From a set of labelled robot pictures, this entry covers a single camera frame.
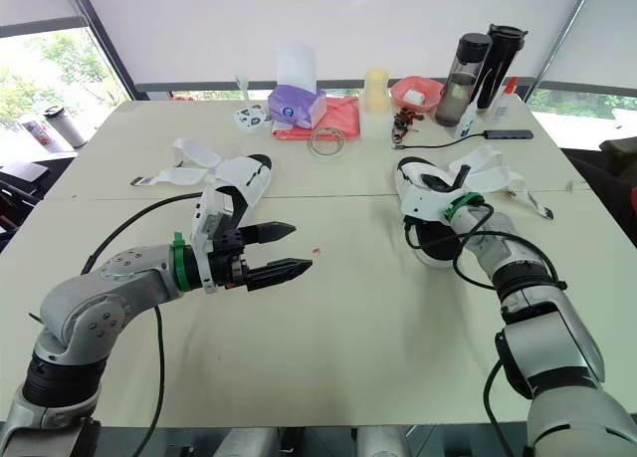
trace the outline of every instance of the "black cable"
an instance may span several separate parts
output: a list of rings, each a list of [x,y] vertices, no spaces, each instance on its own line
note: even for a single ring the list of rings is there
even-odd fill
[[[494,365],[494,368],[491,369],[491,372],[489,373],[489,376],[487,377],[487,381],[485,382],[485,388],[482,392],[482,401],[483,401],[483,404],[485,404],[485,410],[487,411],[487,415],[489,416],[489,421],[491,422],[491,425],[496,431],[496,435],[498,436],[498,440],[500,441],[500,444],[502,445],[502,448],[504,449],[505,454],[507,454],[507,457],[515,457],[514,451],[511,449],[509,442],[507,442],[507,438],[505,437],[505,434],[502,431],[502,427],[500,426],[500,423],[496,419],[494,412],[491,410],[491,402],[489,402],[489,394],[491,393],[491,387],[493,386],[494,379],[496,378],[496,375],[498,374],[498,371],[500,370],[501,367],[502,367],[502,363],[498,360],[498,362],[496,362],[496,365]]]
[[[487,221],[489,220],[489,218],[491,218],[491,216],[494,214],[494,207],[491,206],[489,203],[483,203],[480,206],[487,208],[487,214],[485,216],[483,216],[480,221],[478,221],[478,223],[476,223],[476,226],[474,226],[469,233],[467,233],[467,236],[465,236],[462,241],[460,242],[460,246],[458,247],[458,251],[456,251],[456,256],[454,256],[454,261],[453,261],[453,268],[454,271],[456,272],[456,274],[462,278],[463,280],[465,280],[467,283],[471,283],[474,286],[477,286],[479,288],[483,288],[485,290],[495,290],[496,288],[494,288],[491,285],[485,285],[483,283],[480,283],[479,281],[475,281],[471,278],[469,278],[467,275],[465,275],[462,271],[460,271],[460,268],[458,267],[458,260],[460,259],[460,255],[462,255],[462,252],[465,249],[465,246],[467,245],[467,243],[469,242],[469,240],[471,240],[476,232],[485,224],[487,223]]]
[[[481,133],[471,133],[470,135],[465,135],[462,138],[452,141],[451,143],[443,143],[441,145],[403,145],[402,143],[394,144],[394,149],[396,150],[404,150],[405,148],[444,148],[446,146],[455,145],[456,143],[460,143],[461,141],[465,141],[467,138],[471,138],[472,136],[485,136],[484,132]]]
[[[152,210],[159,208],[160,206],[167,205],[168,203],[173,203],[175,201],[187,200],[190,198],[199,198],[201,196],[201,192],[198,193],[186,193],[184,195],[172,196],[170,198],[166,198],[164,200],[159,200],[156,203],[153,203],[150,206],[146,206],[139,212],[135,213],[133,216],[124,221],[121,225],[119,225],[108,237],[98,246],[98,248],[89,256],[89,259],[84,265],[81,274],[85,275],[88,273],[91,268],[94,266],[100,254],[104,251],[104,249],[114,240],[123,230],[125,230],[132,223],[137,221],[146,213],[151,212]],[[148,444],[150,437],[152,437],[153,432],[157,426],[157,421],[159,420],[159,415],[161,414],[161,407],[163,405],[163,394],[165,389],[165,374],[166,374],[166,362],[163,348],[163,321],[161,319],[161,311],[158,306],[153,307],[155,311],[155,317],[157,319],[157,344],[159,348],[159,395],[157,396],[157,404],[155,406],[155,412],[152,416],[152,421],[150,422],[150,426],[148,430],[146,430],[143,439],[135,449],[132,454],[133,457],[139,457],[143,449]]]
[[[119,233],[121,233],[123,230],[125,230],[128,226],[130,226],[132,223],[137,221],[139,218],[141,218],[146,213],[148,213],[148,212],[150,212],[150,211],[152,211],[152,210],[154,210],[156,208],[159,208],[160,206],[167,205],[168,203],[172,203],[173,201],[187,200],[187,199],[190,199],[190,198],[199,198],[200,196],[201,196],[201,192],[198,192],[198,193],[186,193],[185,195],[172,196],[172,197],[166,198],[164,200],[159,200],[159,201],[157,201],[156,203],[153,203],[150,206],[146,206],[143,210],[139,211],[138,213],[135,213],[130,218],[128,218],[126,221],[124,221],[121,225],[119,225],[115,229],[115,231],[110,233],[110,235],[108,235],[108,237],[98,246],[98,248],[93,252],[93,254],[87,260],[87,263],[84,265],[84,268],[82,269],[81,274],[85,275],[86,273],[88,273],[91,270],[91,268],[94,266],[94,264],[98,260],[98,256],[102,253],[102,251],[106,248],[106,246],[108,246],[110,244],[110,242],[112,240],[114,240],[117,237],[117,235],[119,235]]]
[[[135,452],[132,454],[132,457],[139,457],[143,449],[146,447],[146,444],[152,437],[153,432],[155,431],[155,427],[157,427],[157,421],[159,420],[159,414],[161,414],[161,406],[163,405],[163,393],[165,388],[165,380],[166,380],[166,361],[163,351],[163,322],[161,320],[161,311],[158,306],[154,308],[155,316],[157,317],[157,344],[159,347],[159,395],[157,396],[157,405],[155,406],[155,413],[152,416],[152,421],[150,422],[150,427],[146,430],[146,434],[139,442],[139,445],[135,449]]]
[[[414,249],[414,250],[426,250],[427,248],[430,248],[432,246],[440,245],[440,244],[445,243],[447,241],[455,240],[456,238],[463,238],[463,237],[468,236],[468,235],[469,235],[469,233],[459,233],[457,235],[446,236],[444,238],[439,238],[437,240],[430,241],[430,242],[428,242],[428,243],[426,243],[424,245],[414,245],[411,242],[411,240],[409,239],[409,228],[405,227],[405,240],[407,241],[407,244],[409,245],[409,247]],[[559,280],[559,276],[557,275],[557,270],[555,270],[555,267],[552,264],[552,262],[548,259],[546,254],[540,248],[538,248],[537,245],[535,245],[531,241],[526,240],[522,236],[514,235],[512,233],[507,233],[505,231],[486,231],[486,230],[484,230],[484,231],[476,231],[475,233],[472,234],[472,236],[501,236],[503,238],[508,238],[508,239],[510,239],[512,241],[517,241],[518,243],[522,243],[523,245],[531,248],[544,261],[544,263],[546,264],[546,267],[548,268],[548,271],[550,272],[550,275],[553,278],[553,280],[555,281],[555,283],[561,289],[563,289],[563,290],[566,289],[566,284]]]

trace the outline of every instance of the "tissue box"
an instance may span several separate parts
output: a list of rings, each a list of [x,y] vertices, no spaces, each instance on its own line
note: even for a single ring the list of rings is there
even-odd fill
[[[302,128],[314,128],[327,112],[325,91],[313,94],[294,86],[277,86],[268,96],[270,116]]]

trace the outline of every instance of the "pink bowl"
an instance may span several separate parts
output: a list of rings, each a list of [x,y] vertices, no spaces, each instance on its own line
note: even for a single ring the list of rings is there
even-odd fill
[[[432,79],[426,79],[424,77],[409,76],[403,80],[398,81],[389,90],[394,103],[399,107],[407,107],[417,112],[429,112],[433,110],[440,102],[440,93],[442,92],[443,84],[434,81]],[[403,97],[407,91],[413,90],[425,95],[425,103],[422,106],[416,106],[409,102],[403,101]]]

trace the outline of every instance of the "red cloth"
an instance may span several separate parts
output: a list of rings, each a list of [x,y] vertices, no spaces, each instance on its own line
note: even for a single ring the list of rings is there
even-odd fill
[[[314,129],[333,126],[342,131],[346,140],[353,140],[360,135],[358,126],[358,98],[328,97],[327,113],[318,121]],[[279,140],[307,140],[312,131],[294,126],[291,130],[277,130],[274,136]]]

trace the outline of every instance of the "glue bottle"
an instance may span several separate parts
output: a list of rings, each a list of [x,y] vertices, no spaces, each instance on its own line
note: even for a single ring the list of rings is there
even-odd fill
[[[513,97],[514,90],[516,89],[517,84],[518,84],[517,77],[513,77],[509,81],[509,83],[507,84],[507,87],[505,88],[505,91],[502,92],[502,95],[500,96],[498,101],[495,104],[493,104],[492,111],[489,114],[488,121],[498,121],[507,113],[507,110],[509,109],[509,105],[511,104],[511,99]]]
[[[384,69],[371,69],[365,74],[365,88],[358,98],[361,138],[391,140],[394,114],[388,81],[389,73]]]

